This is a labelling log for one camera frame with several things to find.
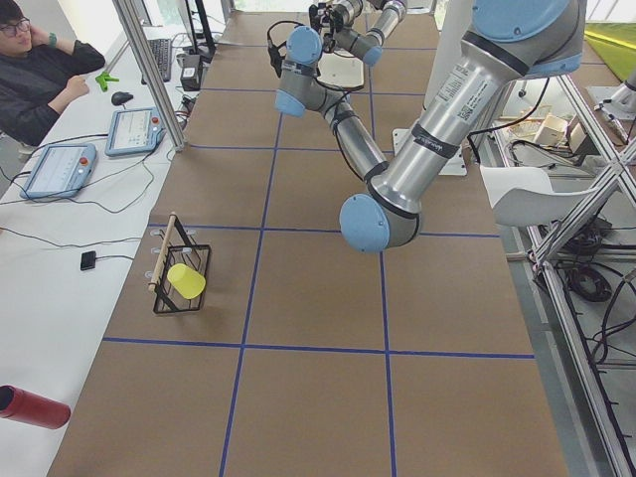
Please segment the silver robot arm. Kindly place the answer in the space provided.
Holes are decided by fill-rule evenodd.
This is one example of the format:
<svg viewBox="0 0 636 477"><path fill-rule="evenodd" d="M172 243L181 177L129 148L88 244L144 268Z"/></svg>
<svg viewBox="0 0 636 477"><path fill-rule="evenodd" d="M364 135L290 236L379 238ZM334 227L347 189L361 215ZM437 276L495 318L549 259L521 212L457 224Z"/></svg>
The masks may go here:
<svg viewBox="0 0 636 477"><path fill-rule="evenodd" d="M354 28L366 1L315 1L308 9L309 23L322 41L322 52L335 54L343 50L363 64L373 67L382 57L383 46L406 16L404 1L369 1L380 12L375 23L364 33Z"/></svg>
<svg viewBox="0 0 636 477"><path fill-rule="evenodd" d="M380 252L419 233L420 199L458 152L495 93L519 79L575 71L582 57L586 5L582 1L476 1L459 41L460 55L433 100L412 125L402 147L387 159L345 94L321 83L318 64L340 47L366 65L381 57L387 37L404 19L400 1L379 1L381 15L365 34L353 24L359 1L330 1L310 25L298 25L275 63L276 109L290 116L322 115L365 191L348 198L339 224L346 242L361 252Z"/></svg>

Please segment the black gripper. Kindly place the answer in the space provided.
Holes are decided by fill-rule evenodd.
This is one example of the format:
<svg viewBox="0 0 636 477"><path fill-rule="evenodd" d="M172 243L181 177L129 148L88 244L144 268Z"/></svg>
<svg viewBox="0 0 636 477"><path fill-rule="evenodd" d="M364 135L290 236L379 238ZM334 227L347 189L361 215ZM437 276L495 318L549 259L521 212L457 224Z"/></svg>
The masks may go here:
<svg viewBox="0 0 636 477"><path fill-rule="evenodd" d="M318 2L308 9L309 23L312 29L341 30L343 28L342 8L333 2Z"/></svg>
<svg viewBox="0 0 636 477"><path fill-rule="evenodd" d="M331 32L322 32L320 34L322 41L322 52L333 53L336 48L336 40Z"/></svg>

